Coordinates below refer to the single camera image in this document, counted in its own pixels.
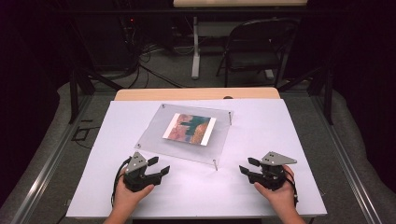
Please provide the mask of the black horizontal frame bar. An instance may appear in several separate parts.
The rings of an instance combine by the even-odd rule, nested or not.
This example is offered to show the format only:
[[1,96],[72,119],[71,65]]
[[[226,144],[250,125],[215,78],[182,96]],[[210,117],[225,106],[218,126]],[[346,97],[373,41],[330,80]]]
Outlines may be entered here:
[[308,8],[174,8],[174,9],[131,9],[131,10],[59,10],[52,9],[58,15],[88,16],[88,15],[134,15],[134,16],[206,16],[206,15],[266,15],[266,16],[340,16],[348,13],[347,9],[308,9]]

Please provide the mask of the person's right hand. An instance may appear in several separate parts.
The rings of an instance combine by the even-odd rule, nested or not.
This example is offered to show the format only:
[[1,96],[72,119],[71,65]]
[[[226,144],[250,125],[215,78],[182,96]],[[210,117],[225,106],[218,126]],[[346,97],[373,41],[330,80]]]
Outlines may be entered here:
[[285,169],[287,180],[280,189],[269,190],[260,183],[254,183],[255,189],[268,200],[279,217],[297,213],[294,201],[294,173],[288,165],[284,165],[283,168]]

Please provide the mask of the white table cover board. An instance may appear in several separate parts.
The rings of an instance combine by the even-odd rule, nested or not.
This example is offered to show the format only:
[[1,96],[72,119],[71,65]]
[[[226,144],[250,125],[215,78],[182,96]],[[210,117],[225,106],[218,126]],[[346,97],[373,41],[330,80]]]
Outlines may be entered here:
[[[110,104],[85,170],[67,211],[69,217],[106,217],[115,175],[160,107],[158,101],[114,101]],[[151,171],[170,172],[134,210],[135,219],[259,218],[274,212],[241,174],[249,158],[269,151],[295,160],[297,209],[303,216],[326,208],[300,140],[281,99],[203,100],[197,106],[232,110],[232,126],[219,161],[202,164],[162,155]]]

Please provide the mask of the black folding chair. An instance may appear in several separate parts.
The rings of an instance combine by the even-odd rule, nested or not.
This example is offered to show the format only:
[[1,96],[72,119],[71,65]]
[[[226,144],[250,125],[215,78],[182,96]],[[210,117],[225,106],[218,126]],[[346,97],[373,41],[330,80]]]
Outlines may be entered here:
[[231,30],[216,73],[224,70],[224,86],[229,73],[276,70],[277,85],[285,52],[297,32],[293,18],[246,21]]

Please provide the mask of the colourful photo print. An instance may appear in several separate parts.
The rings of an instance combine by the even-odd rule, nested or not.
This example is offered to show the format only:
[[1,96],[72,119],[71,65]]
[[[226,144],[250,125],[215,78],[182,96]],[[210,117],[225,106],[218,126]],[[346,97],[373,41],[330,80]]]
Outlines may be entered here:
[[163,139],[206,146],[216,121],[216,118],[176,113],[167,126]]

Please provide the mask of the dark equipment cabinet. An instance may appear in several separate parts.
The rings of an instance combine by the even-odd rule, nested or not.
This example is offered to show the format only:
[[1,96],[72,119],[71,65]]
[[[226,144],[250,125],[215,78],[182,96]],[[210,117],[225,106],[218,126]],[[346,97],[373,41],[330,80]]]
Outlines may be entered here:
[[136,62],[129,51],[117,17],[81,16],[75,21],[93,66],[100,70],[132,70]]

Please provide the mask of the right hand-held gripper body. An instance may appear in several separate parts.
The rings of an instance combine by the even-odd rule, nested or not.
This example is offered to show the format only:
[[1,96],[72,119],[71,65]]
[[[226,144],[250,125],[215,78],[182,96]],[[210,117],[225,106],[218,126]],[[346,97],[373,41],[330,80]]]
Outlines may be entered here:
[[263,158],[261,158],[261,173],[250,172],[247,175],[248,181],[251,184],[260,183],[267,189],[277,190],[280,189],[285,181],[286,172],[283,166],[285,164],[294,164],[297,160],[290,157],[278,154],[274,151],[269,151]]

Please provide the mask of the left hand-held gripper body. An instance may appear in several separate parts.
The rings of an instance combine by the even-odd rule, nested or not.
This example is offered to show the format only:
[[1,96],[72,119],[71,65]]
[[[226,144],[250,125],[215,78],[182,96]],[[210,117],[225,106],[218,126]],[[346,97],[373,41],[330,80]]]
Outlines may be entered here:
[[123,182],[127,189],[137,192],[148,185],[160,185],[162,181],[161,173],[151,175],[146,174],[148,160],[138,151],[134,153],[128,162]]

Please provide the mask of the aluminium floor rail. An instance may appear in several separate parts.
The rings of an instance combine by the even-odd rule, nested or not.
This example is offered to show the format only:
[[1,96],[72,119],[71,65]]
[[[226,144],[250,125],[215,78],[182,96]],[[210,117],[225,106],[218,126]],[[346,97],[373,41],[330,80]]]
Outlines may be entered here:
[[335,156],[339,161],[343,173],[346,176],[347,182],[359,204],[359,207],[367,221],[368,224],[383,224],[381,218],[379,217],[376,209],[372,203],[371,198],[366,190],[366,187],[363,186],[361,179],[359,178],[350,158],[347,155],[347,152],[341,142],[341,139],[334,129],[334,127],[329,123],[326,119],[323,109],[324,105],[321,103],[321,100],[318,96],[312,96],[311,101],[318,112],[318,115],[327,130],[330,138],[335,147]]
[[66,224],[68,210],[82,176],[103,112],[94,96],[80,99],[80,112],[68,122],[68,105],[60,105],[28,175],[17,185],[22,196],[9,224]]

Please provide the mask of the person's left hand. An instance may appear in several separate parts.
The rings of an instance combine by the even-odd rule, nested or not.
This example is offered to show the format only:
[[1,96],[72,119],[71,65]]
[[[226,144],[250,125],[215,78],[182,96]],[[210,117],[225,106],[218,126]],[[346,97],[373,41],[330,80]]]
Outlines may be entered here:
[[126,188],[123,178],[124,171],[121,171],[112,209],[112,213],[118,217],[131,215],[138,204],[154,190],[153,185],[148,185],[137,192],[130,191]]

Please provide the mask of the black metal stand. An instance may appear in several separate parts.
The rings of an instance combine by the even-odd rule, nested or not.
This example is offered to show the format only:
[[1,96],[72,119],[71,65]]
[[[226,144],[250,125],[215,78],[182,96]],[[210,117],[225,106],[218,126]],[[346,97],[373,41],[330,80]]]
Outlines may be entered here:
[[70,85],[70,103],[71,103],[71,118],[69,123],[73,123],[78,117],[79,113],[79,104],[78,104],[78,89],[81,89],[84,94],[93,95],[96,91],[96,88],[93,86],[91,82],[91,77],[99,80],[104,83],[111,89],[115,91],[119,91],[122,89],[122,86],[111,81],[110,79],[99,75],[92,70],[85,67],[76,67],[72,70],[69,77],[69,85]]
[[295,78],[291,82],[277,88],[279,92],[288,91],[292,87],[311,77],[312,81],[306,89],[310,96],[319,96],[324,91],[323,115],[330,125],[332,122],[332,71],[327,66],[318,66],[311,71]]

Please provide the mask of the clear acrylic photo frame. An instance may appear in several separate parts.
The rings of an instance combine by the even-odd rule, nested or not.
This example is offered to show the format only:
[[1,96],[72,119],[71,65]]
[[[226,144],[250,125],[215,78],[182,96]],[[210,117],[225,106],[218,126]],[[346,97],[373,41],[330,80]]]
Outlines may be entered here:
[[[163,134],[176,113],[217,119],[206,146],[163,139]],[[233,111],[230,109],[161,104],[134,147],[179,159],[210,164],[217,171],[225,140],[232,125]]]

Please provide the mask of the desk with white legs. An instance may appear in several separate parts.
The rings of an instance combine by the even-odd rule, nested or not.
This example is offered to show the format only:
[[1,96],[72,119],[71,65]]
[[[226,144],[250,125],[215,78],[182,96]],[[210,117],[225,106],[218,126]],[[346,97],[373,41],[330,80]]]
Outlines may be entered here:
[[[173,0],[173,6],[178,9],[246,9],[248,7],[305,7],[308,0]],[[200,37],[224,37],[237,25],[236,21],[202,21],[193,17],[193,60],[191,78],[198,79],[200,75]]]

